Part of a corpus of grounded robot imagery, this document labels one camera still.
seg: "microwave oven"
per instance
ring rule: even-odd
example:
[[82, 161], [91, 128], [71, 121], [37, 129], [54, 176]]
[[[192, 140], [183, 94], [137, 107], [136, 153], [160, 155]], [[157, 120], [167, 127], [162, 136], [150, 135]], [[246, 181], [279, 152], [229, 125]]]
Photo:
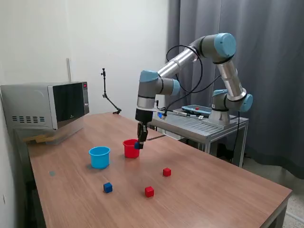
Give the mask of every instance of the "microwave oven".
[[8, 127], [60, 129], [89, 113], [87, 82], [1, 85]]

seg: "red cube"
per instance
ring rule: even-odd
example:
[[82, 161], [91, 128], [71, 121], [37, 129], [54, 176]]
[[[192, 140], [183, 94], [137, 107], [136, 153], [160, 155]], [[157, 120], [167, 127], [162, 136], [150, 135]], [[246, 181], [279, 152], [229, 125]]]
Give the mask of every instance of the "red cube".
[[162, 170], [162, 174], [163, 174], [165, 177], [171, 176], [171, 169], [169, 169], [169, 168], [164, 168], [164, 169]]
[[154, 196], [154, 189], [151, 186], [149, 186], [149, 187], [144, 189], [144, 194], [148, 198], [151, 197], [151, 196]]

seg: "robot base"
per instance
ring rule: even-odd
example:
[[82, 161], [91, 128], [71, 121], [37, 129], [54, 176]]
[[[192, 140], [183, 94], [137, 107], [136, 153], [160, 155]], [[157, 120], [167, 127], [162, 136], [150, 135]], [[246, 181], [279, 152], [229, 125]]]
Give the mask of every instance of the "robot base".
[[209, 115], [209, 122], [221, 126], [229, 125], [230, 124], [229, 113], [211, 110], [211, 114]]

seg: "blue cup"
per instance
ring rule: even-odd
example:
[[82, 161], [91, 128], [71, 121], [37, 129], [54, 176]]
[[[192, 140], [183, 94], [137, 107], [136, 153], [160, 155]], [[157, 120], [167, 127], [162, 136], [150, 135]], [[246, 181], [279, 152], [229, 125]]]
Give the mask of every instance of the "blue cup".
[[105, 169], [110, 163], [110, 148], [97, 146], [89, 150], [91, 165], [95, 169]]

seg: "white wall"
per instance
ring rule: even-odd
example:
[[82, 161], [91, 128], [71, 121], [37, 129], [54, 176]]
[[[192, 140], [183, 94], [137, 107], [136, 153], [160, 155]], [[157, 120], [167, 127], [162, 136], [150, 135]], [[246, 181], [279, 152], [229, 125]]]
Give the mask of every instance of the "white wall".
[[1, 0], [4, 82], [67, 81], [70, 57], [64, 0]]
[[[3, 82], [0, 65], [0, 84]], [[24, 185], [18, 167], [19, 161], [13, 153], [0, 101], [0, 226], [20, 227], [24, 219]]]
[[88, 81], [90, 113], [116, 111], [134, 119], [140, 72], [158, 70], [167, 50], [167, 0], [67, 0], [72, 79]]

